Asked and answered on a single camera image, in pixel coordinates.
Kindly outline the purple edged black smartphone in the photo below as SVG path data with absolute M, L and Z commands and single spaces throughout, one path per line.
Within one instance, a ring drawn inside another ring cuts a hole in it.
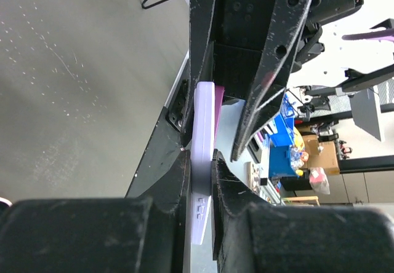
M 217 138 L 217 131 L 219 127 L 220 113 L 223 103 L 225 88 L 223 86 L 215 85 L 215 121 L 214 121 L 214 144 Z

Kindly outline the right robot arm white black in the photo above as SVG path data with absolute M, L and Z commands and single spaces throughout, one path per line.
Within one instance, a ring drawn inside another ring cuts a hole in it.
M 280 111 L 291 73 L 320 47 L 323 25 L 357 12 L 364 0 L 190 0 L 188 92 L 180 141 L 197 132 L 202 82 L 244 101 L 231 159 Z

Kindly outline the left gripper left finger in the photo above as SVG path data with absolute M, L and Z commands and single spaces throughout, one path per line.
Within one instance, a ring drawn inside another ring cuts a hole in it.
M 40 199 L 1 215 L 2 272 L 189 272 L 190 152 L 135 198 Z

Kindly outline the lavender phone case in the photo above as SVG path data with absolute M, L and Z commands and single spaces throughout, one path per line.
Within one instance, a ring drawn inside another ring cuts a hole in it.
M 215 140 L 215 85 L 199 82 L 194 95 L 191 139 L 191 243 L 201 245 L 211 206 L 211 162 Z

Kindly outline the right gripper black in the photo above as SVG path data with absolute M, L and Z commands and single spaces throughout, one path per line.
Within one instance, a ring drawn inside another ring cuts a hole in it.
M 217 0 L 190 0 L 189 78 L 180 141 L 191 141 L 196 85 L 210 80 L 212 26 Z M 289 77 L 312 0 L 219 0 L 213 78 L 225 96 L 246 99 L 231 160 L 278 113 L 286 86 L 275 84 L 284 65 Z

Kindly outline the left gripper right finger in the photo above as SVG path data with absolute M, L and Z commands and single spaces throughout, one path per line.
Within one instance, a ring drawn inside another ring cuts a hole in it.
M 212 251 L 219 272 L 392 272 L 393 220 L 375 208 L 272 205 L 215 151 Z

